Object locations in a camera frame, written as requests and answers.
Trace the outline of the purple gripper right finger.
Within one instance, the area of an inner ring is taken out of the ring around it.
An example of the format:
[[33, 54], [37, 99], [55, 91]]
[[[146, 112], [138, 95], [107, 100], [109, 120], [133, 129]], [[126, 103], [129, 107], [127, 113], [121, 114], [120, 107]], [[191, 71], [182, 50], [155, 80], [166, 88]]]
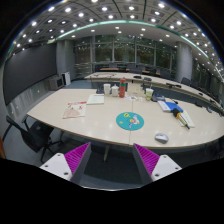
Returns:
[[144, 185], [181, 170], [168, 155], [158, 155], [138, 144], [133, 145], [133, 156]]

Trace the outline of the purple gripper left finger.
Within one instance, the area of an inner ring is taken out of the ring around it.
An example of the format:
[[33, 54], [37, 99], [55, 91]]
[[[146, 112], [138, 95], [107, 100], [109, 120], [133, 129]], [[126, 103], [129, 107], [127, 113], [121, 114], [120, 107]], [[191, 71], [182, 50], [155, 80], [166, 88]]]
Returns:
[[90, 155], [91, 143], [86, 143], [66, 154], [55, 154], [41, 166], [41, 169], [72, 183], [79, 184]]

